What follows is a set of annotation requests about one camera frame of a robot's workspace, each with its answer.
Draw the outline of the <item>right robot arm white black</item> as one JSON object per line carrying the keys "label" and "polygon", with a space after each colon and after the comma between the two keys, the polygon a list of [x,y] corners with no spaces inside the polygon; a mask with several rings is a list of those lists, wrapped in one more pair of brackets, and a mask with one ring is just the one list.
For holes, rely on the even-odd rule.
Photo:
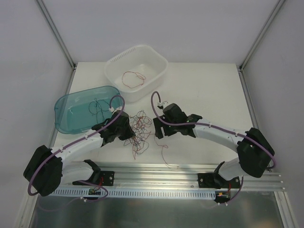
{"label": "right robot arm white black", "polygon": [[215,126],[200,115],[186,115],[175,103],[159,102],[157,107],[163,113],[153,119],[158,139],[180,133],[218,143],[237,153],[237,158],[221,162],[212,173],[199,178],[203,187],[226,188],[246,174],[260,178],[274,159],[274,150],[257,128],[238,131]]}

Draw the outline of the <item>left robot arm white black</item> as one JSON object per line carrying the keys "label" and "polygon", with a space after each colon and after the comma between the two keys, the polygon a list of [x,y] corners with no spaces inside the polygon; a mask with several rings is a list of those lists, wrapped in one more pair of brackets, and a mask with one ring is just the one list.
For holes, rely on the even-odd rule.
{"label": "left robot arm white black", "polygon": [[104,178],[99,166],[90,159],[77,161],[84,154],[99,149],[116,138],[125,141],[134,136],[130,117],[115,111],[106,123],[94,125],[80,138],[62,147],[38,147],[23,176],[29,181],[28,194],[42,197],[53,193],[61,184],[101,186]]}

